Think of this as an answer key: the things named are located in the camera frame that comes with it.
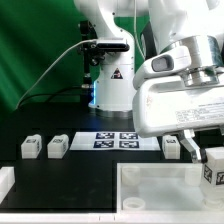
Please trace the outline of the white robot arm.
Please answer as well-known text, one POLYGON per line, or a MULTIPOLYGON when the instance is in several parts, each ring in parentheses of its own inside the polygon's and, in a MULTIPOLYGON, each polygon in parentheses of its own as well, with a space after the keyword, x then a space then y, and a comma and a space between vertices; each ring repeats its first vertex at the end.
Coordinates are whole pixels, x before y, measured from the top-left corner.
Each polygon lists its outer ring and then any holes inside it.
POLYGON ((224 126, 224 0, 73 0, 93 27, 90 60, 100 67, 90 108, 129 117, 143 138, 178 135, 196 163, 195 132, 224 126), (135 40, 118 17, 150 18, 154 55, 135 64, 135 40))

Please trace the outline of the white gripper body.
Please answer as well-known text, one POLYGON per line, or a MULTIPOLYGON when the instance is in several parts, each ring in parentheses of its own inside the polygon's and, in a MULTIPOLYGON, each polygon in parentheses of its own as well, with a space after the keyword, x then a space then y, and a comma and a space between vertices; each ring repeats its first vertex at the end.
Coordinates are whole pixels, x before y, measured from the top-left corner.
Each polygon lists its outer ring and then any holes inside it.
POLYGON ((224 126, 224 78, 196 87, 179 76, 149 79, 134 96, 133 123, 143 138, 224 126))

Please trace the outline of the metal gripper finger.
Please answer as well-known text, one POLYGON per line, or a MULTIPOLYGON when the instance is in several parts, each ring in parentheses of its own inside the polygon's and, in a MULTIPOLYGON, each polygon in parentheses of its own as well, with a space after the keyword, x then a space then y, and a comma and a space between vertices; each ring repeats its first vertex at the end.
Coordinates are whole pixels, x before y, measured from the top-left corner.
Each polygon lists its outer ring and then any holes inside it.
POLYGON ((191 155, 191 160, 193 163, 201 163, 202 156, 199 146, 193 140, 194 132, 192 130, 182 130, 179 133, 180 143, 187 149, 191 155))

